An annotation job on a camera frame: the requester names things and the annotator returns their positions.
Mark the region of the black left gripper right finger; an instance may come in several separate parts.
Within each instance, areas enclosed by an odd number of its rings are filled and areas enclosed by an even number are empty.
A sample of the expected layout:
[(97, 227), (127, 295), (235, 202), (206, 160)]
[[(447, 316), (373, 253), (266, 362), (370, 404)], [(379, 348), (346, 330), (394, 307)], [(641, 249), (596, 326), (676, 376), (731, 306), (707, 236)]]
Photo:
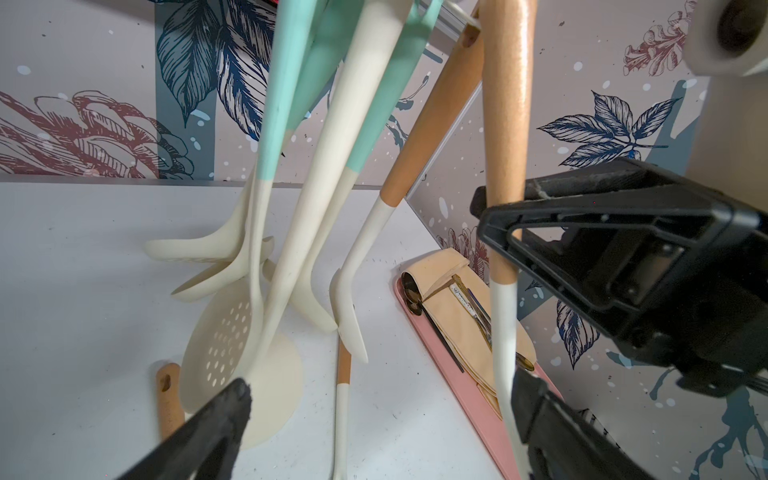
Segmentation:
[(511, 408), (529, 479), (646, 479), (652, 476), (525, 370), (513, 380)]

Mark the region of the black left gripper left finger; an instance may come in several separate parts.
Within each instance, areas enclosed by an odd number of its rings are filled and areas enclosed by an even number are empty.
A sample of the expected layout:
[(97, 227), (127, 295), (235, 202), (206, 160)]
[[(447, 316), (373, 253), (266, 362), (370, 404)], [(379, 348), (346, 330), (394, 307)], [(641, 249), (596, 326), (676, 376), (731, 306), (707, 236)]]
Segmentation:
[(119, 479), (230, 479), (251, 403), (250, 387), (235, 379)]

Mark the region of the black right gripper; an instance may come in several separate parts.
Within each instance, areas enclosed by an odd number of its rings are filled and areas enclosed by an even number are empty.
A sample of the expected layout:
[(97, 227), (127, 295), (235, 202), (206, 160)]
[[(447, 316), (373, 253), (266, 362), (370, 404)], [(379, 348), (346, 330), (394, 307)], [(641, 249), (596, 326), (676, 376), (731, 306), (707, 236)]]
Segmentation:
[(529, 179), (471, 214), (490, 249), (682, 389), (767, 390), (767, 215), (628, 158)]

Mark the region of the cream utensil rack stand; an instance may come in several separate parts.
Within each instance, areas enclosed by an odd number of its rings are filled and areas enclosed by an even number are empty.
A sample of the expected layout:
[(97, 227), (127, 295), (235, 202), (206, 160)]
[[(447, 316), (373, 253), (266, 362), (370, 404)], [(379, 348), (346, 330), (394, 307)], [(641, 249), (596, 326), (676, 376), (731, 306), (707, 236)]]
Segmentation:
[(253, 396), (250, 418), (243, 435), (244, 449), (274, 436), (291, 417), (300, 400), (301, 362), (293, 345), (278, 333), (278, 325), (414, 7), (411, 1), (363, 3), (359, 18), (354, 23), (351, 44), (341, 64), (341, 74), (309, 174), (267, 293), (262, 292), (260, 286), (260, 250), (272, 190), (267, 166), (276, 160), (280, 151), (266, 146), (260, 148), (259, 166), (251, 193), (254, 219), (247, 236), (251, 323), (237, 342), (241, 356), (234, 371), (235, 377), (249, 384)]

